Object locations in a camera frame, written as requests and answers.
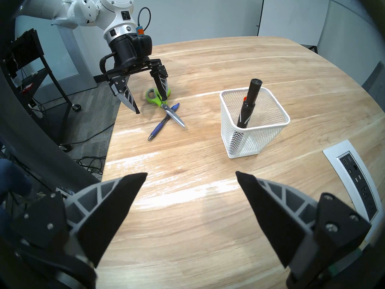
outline cart wheel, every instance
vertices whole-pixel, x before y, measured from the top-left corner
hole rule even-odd
[[[67,153],[72,150],[72,146],[67,144],[67,145],[60,145],[59,148],[63,150],[63,152]]]
[[[81,107],[80,104],[73,104],[73,105],[72,105],[72,110],[73,110],[74,112],[80,112],[81,109],[82,109],[82,107]]]

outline black marker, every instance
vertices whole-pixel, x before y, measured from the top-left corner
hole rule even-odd
[[[247,96],[245,101],[242,104],[241,112],[239,113],[237,127],[246,128],[247,124],[250,121],[251,114],[254,111],[255,101],[257,100],[257,96],[259,90],[261,89],[262,81],[260,79],[252,79],[249,86],[249,91],[247,92]],[[241,142],[243,137],[243,133],[235,131],[233,133],[233,137],[231,138],[230,143],[230,155],[234,155],[239,147],[239,143]]]

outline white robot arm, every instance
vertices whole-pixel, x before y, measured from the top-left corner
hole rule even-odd
[[[17,15],[53,20],[53,25],[75,29],[98,26],[104,31],[112,53],[99,63],[110,88],[128,108],[139,114],[127,87],[131,74],[150,70],[163,102],[167,100],[167,72],[160,59],[150,59],[152,40],[131,18],[134,0],[25,0]],[[106,71],[106,59],[114,57],[115,66]]]
[[[70,29],[98,26],[109,44],[117,36],[136,32],[133,10],[134,0],[25,0],[17,15],[50,19]]]

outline electrical socket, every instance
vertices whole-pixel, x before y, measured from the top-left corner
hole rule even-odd
[[[324,149],[323,154],[325,154],[338,177],[341,179],[357,213],[370,221],[371,228],[365,237],[365,241],[368,242],[384,219],[381,199],[373,178],[349,140],[344,140]]]
[[[364,203],[365,210],[368,214],[369,221],[372,219],[374,214],[377,212],[376,203],[374,202],[373,195],[370,191],[370,187],[365,180],[364,175],[361,172],[361,169],[357,165],[353,156],[350,153],[347,153],[339,157],[340,162],[344,166],[345,170],[348,172],[351,180],[353,181],[357,191],[360,194],[360,197]]]

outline jeans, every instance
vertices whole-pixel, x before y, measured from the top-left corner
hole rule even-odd
[[[31,189],[31,181],[13,162],[0,159],[0,203],[3,203],[9,191],[27,196]],[[0,207],[0,235],[4,234],[11,219],[5,209]]]

